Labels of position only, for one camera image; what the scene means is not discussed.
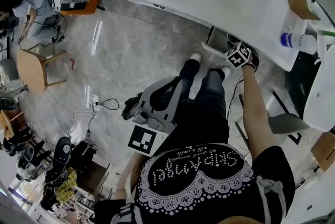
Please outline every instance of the bottle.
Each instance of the bottle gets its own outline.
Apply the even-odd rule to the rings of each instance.
[[[315,54],[317,49],[315,37],[306,34],[283,32],[281,34],[281,44],[308,54]]]

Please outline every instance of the white sneaker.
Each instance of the white sneaker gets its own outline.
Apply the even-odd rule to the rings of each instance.
[[[201,58],[202,58],[201,54],[194,53],[194,54],[192,54],[192,56],[189,59],[194,59],[194,60],[198,61],[199,63],[201,63]]]
[[[231,73],[231,68],[230,67],[223,67],[222,69],[221,69],[223,72],[224,72],[224,74],[225,74],[225,79],[230,75],[230,73]]]

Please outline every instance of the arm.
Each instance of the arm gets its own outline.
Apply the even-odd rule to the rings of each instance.
[[[21,33],[21,38],[22,39],[24,39],[27,36],[28,31],[29,31],[32,23],[34,23],[34,20],[35,20],[36,15],[37,15],[36,10],[33,9],[33,8],[30,8],[29,15],[30,15],[29,22],[25,22],[24,28],[23,28],[22,33]]]
[[[125,170],[123,171],[121,178],[116,186],[116,191],[113,195],[113,199],[115,200],[126,199],[127,194],[125,190],[125,183],[130,173],[131,173],[130,187],[131,187],[131,191],[134,190],[137,184],[138,175],[140,173],[143,163],[146,160],[147,160],[147,157],[138,152],[135,152],[133,154],[133,156],[131,157],[129,163],[127,164]]]
[[[244,76],[243,123],[250,143],[252,159],[271,146],[276,145],[275,138],[267,120],[267,111],[256,81],[253,68],[242,67]]]

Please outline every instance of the shoulder strap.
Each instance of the shoulder strap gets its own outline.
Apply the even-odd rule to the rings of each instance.
[[[129,173],[125,182],[127,194],[126,205],[120,208],[120,213],[113,217],[110,224],[143,224],[140,208],[135,205],[135,199],[131,193],[130,180],[131,173]]]
[[[274,182],[273,180],[265,180],[261,176],[257,176],[256,184],[260,191],[262,200],[263,200],[263,208],[264,208],[264,218],[265,224],[271,224],[271,215],[269,211],[269,206],[267,204],[266,193],[275,192],[279,196],[279,200],[282,206],[282,218],[286,216],[286,201],[283,193],[283,184],[280,181]]]

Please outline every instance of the orange chair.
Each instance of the orange chair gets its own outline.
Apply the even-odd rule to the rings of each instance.
[[[89,0],[82,10],[61,11],[62,15],[91,15],[95,13],[100,0]]]

